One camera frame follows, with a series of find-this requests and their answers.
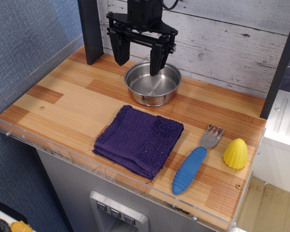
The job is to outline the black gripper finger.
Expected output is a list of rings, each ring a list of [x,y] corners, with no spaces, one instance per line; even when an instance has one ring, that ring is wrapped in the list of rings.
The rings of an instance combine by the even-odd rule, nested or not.
[[[150,75],[155,76],[164,68],[169,48],[162,44],[155,44],[150,52]]]
[[[130,41],[115,30],[110,30],[109,35],[115,61],[122,66],[130,59]]]

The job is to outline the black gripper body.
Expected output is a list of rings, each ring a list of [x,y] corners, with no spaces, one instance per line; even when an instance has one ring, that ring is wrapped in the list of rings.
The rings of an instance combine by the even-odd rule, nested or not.
[[[162,44],[169,48],[169,54],[175,51],[175,36],[178,31],[162,21],[163,9],[170,11],[175,8],[167,7],[162,0],[129,0],[127,12],[109,12],[108,35],[115,30],[130,41],[152,48],[155,44]]]

